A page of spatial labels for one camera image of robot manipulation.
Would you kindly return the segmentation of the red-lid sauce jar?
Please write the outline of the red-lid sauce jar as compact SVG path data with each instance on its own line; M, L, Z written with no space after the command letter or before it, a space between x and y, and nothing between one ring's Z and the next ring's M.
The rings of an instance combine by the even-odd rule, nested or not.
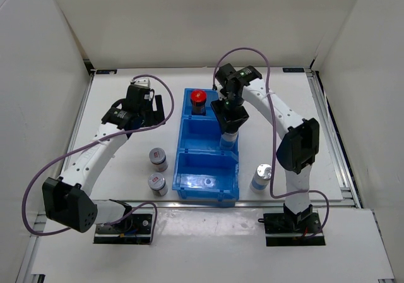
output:
M202 89L196 89L191 92L191 114L205 116L206 115L207 94Z

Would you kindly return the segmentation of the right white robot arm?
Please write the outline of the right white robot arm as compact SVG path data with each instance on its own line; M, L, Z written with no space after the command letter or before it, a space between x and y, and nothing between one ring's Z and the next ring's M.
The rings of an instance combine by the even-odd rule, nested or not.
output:
M281 142L273 148L285 171L287 187L283 224L290 232L300 231L312 214L309 180L319 152L318 121L305 119L291 110L270 91L262 74L253 66L237 70L231 64L225 64L215 73L215 79L221 86L220 98L211 102L211 108L227 145L232 144L249 117L244 102L250 103L274 127L273 135Z

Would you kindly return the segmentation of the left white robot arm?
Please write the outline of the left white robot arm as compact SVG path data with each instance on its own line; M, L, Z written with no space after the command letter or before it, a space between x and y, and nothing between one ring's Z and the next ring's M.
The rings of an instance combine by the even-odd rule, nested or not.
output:
M92 200L90 195L99 175L132 130L156 126L164 120L161 95L155 95L146 78L128 86L126 97L114 102L102 118L92 139L76 161L56 178L42 185L45 213L78 232L87 232L94 224L111 224L117 232L132 226L131 207L119 200Z

